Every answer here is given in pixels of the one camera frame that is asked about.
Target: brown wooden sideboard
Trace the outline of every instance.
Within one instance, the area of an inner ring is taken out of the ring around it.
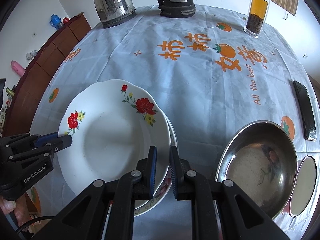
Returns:
[[[18,82],[7,110],[3,137],[30,131],[37,107],[53,75],[90,30],[84,14],[80,13],[42,46]]]

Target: glass tea bottle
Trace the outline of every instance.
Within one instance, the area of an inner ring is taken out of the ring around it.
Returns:
[[[251,0],[244,31],[258,38],[266,20],[270,0]]]

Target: stainless steel bowl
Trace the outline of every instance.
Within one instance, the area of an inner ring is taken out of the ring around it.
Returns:
[[[233,180],[269,217],[276,217],[292,194],[297,174],[294,145],[270,121],[241,128],[220,159],[216,181]]]

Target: black cable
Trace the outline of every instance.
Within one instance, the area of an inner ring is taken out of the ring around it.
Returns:
[[[26,227],[30,226],[31,224],[33,224],[35,222],[38,222],[41,220],[53,219],[53,218],[54,218],[54,216],[44,216],[44,217],[37,217],[37,218],[31,219],[28,222],[24,223],[21,227],[19,227],[16,230],[16,233],[20,234],[23,229],[25,229]]]

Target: small round dish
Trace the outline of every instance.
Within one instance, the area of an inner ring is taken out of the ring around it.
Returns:
[[[292,196],[283,209],[291,217],[297,217],[308,206],[316,187],[317,166],[311,155],[298,161],[297,180]]]
[[[157,147],[155,192],[169,164],[170,132],[164,113],[144,89],[124,80],[97,82],[78,94],[63,116],[59,136],[73,143],[58,152],[63,177],[78,195],[92,181],[119,179]],[[139,208],[147,201],[136,201]]]

